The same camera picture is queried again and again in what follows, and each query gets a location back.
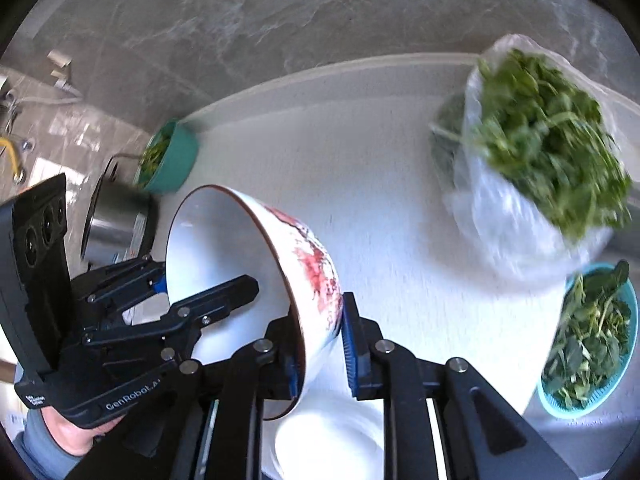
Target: basket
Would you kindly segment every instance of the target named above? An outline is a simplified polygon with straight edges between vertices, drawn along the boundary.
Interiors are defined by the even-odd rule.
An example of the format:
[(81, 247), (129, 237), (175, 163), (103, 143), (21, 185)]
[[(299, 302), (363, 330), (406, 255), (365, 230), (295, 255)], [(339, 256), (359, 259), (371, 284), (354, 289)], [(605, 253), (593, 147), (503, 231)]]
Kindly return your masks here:
[[(614, 266), (611, 264), (597, 263), (590, 265), (587, 267), (583, 274), (586, 276), (592, 273), (595, 270), (599, 269), (613, 269)], [(574, 278), (570, 278), (567, 280), (565, 293), (568, 292), (572, 285), (574, 284)], [(616, 389), (620, 381), (622, 380), (623, 375), (626, 372), (627, 367), (629, 366), (629, 361), (631, 361), (631, 356), (634, 353), (634, 349), (636, 348), (636, 338), (638, 338), (638, 300), (636, 300), (636, 292), (634, 291), (633, 286), (631, 285), (630, 280), (626, 280), (626, 283), (620, 287), (618, 291), (618, 298), (628, 304), (629, 309), (631, 310), (631, 320), (628, 326), (628, 335), (629, 335), (629, 353), (620, 358), (620, 369), (618, 373), (615, 374), (612, 378), (609, 379), (607, 384), (603, 387), (595, 390), (589, 399), (587, 405), (579, 408), (572, 408), (568, 410), (564, 404), (561, 404), (556, 400), (556, 398), (552, 395), (549, 395), (545, 392), (542, 386), (542, 378), (538, 380), (538, 397), (540, 398), (540, 402), (544, 409), (557, 418), (579, 418), (581, 416), (585, 416), (588, 413), (591, 413), (597, 407), (599, 407), (607, 398), (613, 393), (613, 390)]]
[(164, 157), (154, 174), (146, 181), (138, 167), (135, 183), (151, 193), (169, 193), (178, 191), (187, 180), (198, 154), (198, 141), (193, 132), (177, 121), (169, 121), (156, 133), (146, 145), (154, 146), (162, 137), (169, 136), (171, 141)]

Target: leafy green vegetable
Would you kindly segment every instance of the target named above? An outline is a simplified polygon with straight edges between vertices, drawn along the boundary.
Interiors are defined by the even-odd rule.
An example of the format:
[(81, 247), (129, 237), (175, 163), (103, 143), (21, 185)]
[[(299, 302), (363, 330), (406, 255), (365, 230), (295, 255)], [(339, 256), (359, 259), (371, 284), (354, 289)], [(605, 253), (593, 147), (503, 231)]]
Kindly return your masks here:
[(542, 373), (545, 391), (571, 409), (587, 405), (629, 353), (629, 306), (617, 297), (629, 264), (578, 274), (564, 296), (556, 337)]
[(545, 56), (512, 50), (495, 73), (481, 62), (482, 122), (474, 144), (569, 241), (630, 216), (631, 178), (611, 153), (600, 106)]
[(171, 137), (162, 134), (158, 142), (144, 151), (140, 159), (140, 184), (146, 184), (154, 176), (170, 142)]

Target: yellow hose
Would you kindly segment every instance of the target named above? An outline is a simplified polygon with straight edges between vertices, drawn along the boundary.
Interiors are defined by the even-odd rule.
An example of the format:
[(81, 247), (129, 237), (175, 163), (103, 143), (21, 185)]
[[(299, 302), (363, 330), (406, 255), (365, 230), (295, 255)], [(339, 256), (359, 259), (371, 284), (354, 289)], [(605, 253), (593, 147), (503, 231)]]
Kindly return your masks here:
[(22, 180), (23, 172), (20, 165), (20, 159), (18, 158), (18, 152), (16, 151), (14, 144), (9, 139), (0, 137), (0, 146), (4, 146), (9, 152), (11, 169), (14, 172), (14, 182), (20, 182)]

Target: sleeve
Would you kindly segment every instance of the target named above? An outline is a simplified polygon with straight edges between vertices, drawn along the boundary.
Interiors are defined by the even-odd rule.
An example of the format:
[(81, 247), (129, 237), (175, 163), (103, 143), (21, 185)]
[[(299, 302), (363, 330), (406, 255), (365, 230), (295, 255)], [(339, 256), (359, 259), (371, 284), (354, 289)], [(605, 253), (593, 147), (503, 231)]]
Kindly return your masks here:
[(49, 433), (40, 410), (29, 410), (14, 446), (36, 480), (63, 480), (82, 460), (64, 451)]

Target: camera lens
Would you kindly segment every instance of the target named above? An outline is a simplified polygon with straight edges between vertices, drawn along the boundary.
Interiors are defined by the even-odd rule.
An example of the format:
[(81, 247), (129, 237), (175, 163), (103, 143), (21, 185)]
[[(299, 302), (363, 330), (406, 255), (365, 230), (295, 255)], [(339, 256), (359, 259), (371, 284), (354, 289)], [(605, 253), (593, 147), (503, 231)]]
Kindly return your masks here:
[(49, 246), (53, 238), (53, 211), (50, 207), (44, 210), (42, 215), (42, 239), (44, 244)]
[(33, 227), (29, 227), (27, 229), (24, 244), (24, 255), (27, 257), (27, 263), (33, 267), (38, 259), (38, 238)]
[(58, 200), (58, 211), (56, 211), (56, 216), (58, 218), (58, 223), (62, 224), (65, 219), (65, 203), (62, 199)]

